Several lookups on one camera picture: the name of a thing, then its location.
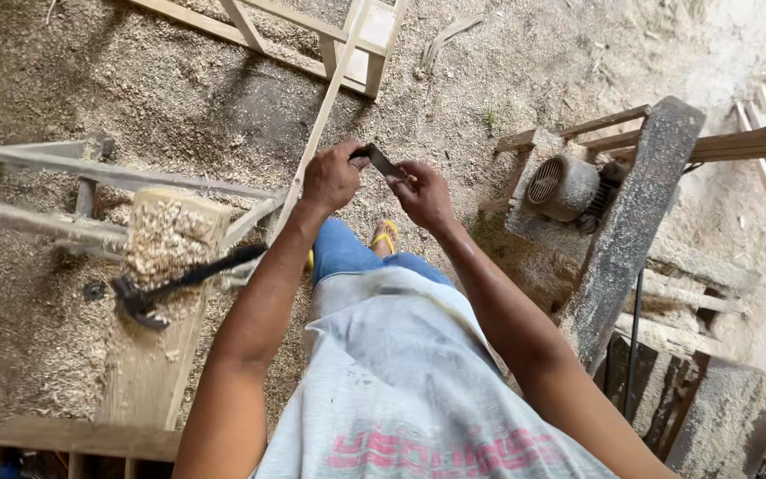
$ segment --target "man's left hand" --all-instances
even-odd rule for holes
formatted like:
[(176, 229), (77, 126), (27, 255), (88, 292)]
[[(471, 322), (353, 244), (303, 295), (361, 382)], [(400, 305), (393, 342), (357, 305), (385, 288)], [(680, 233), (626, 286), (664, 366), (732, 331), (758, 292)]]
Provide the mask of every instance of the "man's left hand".
[(351, 159), (361, 147), (361, 142), (347, 140), (318, 152), (306, 167), (303, 202), (327, 216), (344, 208), (359, 189), (359, 172), (370, 162), (365, 157)]

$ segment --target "yellow flip-flop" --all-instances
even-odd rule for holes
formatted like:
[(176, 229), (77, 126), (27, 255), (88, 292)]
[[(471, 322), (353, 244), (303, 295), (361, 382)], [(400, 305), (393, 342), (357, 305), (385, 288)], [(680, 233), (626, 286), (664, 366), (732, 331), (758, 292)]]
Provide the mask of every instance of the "yellow flip-flop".
[(386, 243), (389, 245), (389, 251), (391, 251), (391, 254), (395, 254), (395, 245), (391, 242), (391, 238), (389, 237), (389, 234), (386, 232), (386, 226), (391, 225), (391, 228), (395, 231), (395, 238), (398, 238), (398, 226), (389, 220), (386, 220), (383, 227), (383, 234), (378, 234), (377, 237), (371, 240), (371, 248), (374, 248), (377, 243), (380, 243), (381, 240), (386, 240)]

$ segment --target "foot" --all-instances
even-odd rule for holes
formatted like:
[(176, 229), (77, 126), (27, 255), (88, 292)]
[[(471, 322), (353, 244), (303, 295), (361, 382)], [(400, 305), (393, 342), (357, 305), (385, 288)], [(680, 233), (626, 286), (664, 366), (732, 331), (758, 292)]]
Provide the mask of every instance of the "foot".
[[(380, 223), (377, 224), (377, 230), (375, 231), (374, 238), (377, 238), (380, 234), (388, 234), (389, 239), (391, 239), (391, 244), (396, 245), (398, 241), (398, 233), (395, 231), (395, 229), (391, 226), (391, 224), (387, 224), (386, 220), (380, 220)], [(389, 243), (385, 239), (381, 239), (377, 242), (376, 245), (369, 246), (371, 248), (371, 251), (377, 255), (378, 258), (383, 259), (386, 256), (392, 255), (392, 250), (389, 249)]]

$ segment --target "hammer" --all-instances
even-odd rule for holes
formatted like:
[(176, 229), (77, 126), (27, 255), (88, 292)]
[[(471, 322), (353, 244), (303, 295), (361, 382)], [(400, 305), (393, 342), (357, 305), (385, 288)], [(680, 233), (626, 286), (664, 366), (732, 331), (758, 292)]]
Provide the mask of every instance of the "hammer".
[(114, 278), (112, 279), (112, 290), (117, 294), (117, 310), (142, 326), (159, 331), (163, 330), (170, 326), (170, 321), (156, 315), (155, 306), (157, 301), (166, 298), (170, 293), (181, 288), (197, 285), (225, 269), (253, 261), (267, 249), (267, 245), (263, 243), (239, 246), (227, 256), (212, 263), (195, 267), (182, 275), (182, 277), (172, 279), (167, 284), (152, 291), (138, 289), (129, 278)]

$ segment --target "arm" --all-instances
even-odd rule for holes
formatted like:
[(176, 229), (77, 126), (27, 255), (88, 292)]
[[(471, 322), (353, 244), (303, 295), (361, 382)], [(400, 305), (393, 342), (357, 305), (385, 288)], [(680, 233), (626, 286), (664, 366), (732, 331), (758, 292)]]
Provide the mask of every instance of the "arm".
[(429, 166), (388, 177), (401, 206), (451, 258), (487, 340), (510, 367), (528, 404), (620, 477), (676, 477), (637, 437), (581, 367), (563, 334), (481, 251), (453, 215), (448, 184)]
[(241, 290), (215, 335), (182, 434), (175, 479), (247, 477), (266, 445), (263, 384), (289, 327), (294, 293), (318, 229), (359, 188), (367, 158), (348, 163), (362, 144), (320, 152), (305, 173), (303, 198)]

